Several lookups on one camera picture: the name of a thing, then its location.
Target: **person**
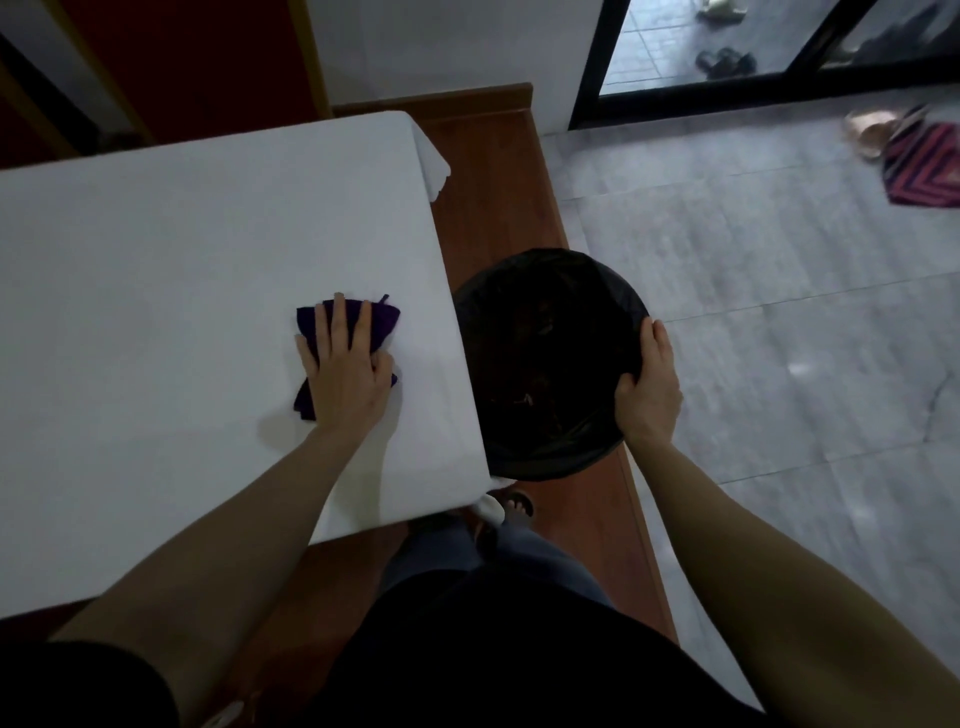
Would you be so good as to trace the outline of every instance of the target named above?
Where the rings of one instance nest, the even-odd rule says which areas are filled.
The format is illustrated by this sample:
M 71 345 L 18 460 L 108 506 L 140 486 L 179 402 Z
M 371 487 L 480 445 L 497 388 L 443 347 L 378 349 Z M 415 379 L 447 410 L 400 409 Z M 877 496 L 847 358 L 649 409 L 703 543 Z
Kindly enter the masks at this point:
M 199 725 L 230 660 L 271 608 L 338 475 L 384 412 L 393 361 L 370 356 L 364 303 L 344 298 L 318 360 L 297 340 L 317 426 L 250 486 L 193 523 L 48 643 L 0 657 L 8 725 Z M 296 725 L 636 719 L 646 725 L 956 725 L 960 682 L 839 571 L 739 506 L 671 443 L 682 395 L 663 323 L 643 321 L 643 368 L 615 418 L 677 558 L 764 711 L 679 647 L 618 613 L 589 573 L 525 525 L 475 543 L 446 514 L 414 524 L 381 594 Z

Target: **blue jeans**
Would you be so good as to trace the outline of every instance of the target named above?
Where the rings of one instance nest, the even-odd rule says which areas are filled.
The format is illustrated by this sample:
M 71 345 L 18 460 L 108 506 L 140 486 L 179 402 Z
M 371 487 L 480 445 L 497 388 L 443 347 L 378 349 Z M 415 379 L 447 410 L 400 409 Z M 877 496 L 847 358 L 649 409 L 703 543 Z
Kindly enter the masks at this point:
M 383 570 L 377 595 L 426 571 L 472 571 L 484 564 L 497 564 L 613 606 L 583 564 L 525 525 L 503 522 L 493 536 L 489 547 L 481 552 L 463 519 L 448 513 L 428 517 L 411 531 Z

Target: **trash can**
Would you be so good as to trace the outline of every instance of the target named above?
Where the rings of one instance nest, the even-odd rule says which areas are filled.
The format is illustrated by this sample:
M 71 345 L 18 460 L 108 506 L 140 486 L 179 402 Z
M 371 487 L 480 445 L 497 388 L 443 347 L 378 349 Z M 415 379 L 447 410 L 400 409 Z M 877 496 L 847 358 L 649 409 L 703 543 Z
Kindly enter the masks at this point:
M 577 473 L 623 439 L 613 391 L 640 372 L 647 315 L 630 284 L 589 255 L 537 248 L 453 296 L 491 475 Z

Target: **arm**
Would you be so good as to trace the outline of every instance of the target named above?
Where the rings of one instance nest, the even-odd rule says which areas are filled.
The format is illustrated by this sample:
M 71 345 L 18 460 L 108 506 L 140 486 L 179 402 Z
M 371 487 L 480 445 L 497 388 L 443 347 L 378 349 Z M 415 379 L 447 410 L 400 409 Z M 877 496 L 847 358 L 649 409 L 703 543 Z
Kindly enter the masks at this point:
M 616 419 L 677 559 L 757 697 L 798 726 L 946 726 L 960 681 L 866 592 L 727 496 L 671 445 L 683 396 L 661 322 Z
M 316 308 L 318 354 L 303 337 L 317 427 L 302 445 L 230 500 L 137 564 L 69 621 L 54 640 L 113 644 L 153 665 L 173 692 L 184 725 L 269 613 L 310 540 L 326 498 L 350 457 L 383 416 L 393 359 L 370 357 L 365 302 L 348 349 L 344 297 L 333 322 Z

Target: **black sleeve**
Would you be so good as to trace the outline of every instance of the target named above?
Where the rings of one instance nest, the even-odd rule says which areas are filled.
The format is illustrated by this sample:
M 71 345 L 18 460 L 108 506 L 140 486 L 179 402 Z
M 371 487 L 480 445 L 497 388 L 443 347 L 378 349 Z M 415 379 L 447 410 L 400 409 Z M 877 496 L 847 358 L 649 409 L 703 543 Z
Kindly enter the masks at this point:
M 180 725 L 160 674 L 136 655 L 99 643 L 0 646 L 0 711 L 9 726 Z

